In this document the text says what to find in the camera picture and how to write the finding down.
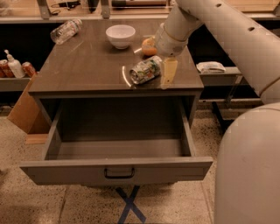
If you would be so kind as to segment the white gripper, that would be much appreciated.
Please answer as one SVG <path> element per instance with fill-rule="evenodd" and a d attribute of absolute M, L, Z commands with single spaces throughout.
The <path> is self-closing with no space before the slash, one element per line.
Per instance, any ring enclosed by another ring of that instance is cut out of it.
<path fill-rule="evenodd" d="M 144 46 L 156 47 L 157 53 L 165 58 L 161 66 L 160 87 L 167 89 L 173 82 L 176 75 L 178 61 L 175 58 L 185 49 L 187 41 L 179 41 L 170 37 L 165 31 L 164 24 L 161 24 L 154 36 L 143 41 Z"/>

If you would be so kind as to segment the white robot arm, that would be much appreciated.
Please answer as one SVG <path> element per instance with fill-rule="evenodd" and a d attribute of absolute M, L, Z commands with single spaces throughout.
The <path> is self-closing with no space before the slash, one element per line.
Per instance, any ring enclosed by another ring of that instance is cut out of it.
<path fill-rule="evenodd" d="M 280 38 L 226 0 L 175 0 L 155 34 L 157 52 L 175 59 L 201 25 L 260 101 L 220 141 L 213 223 L 280 224 Z"/>

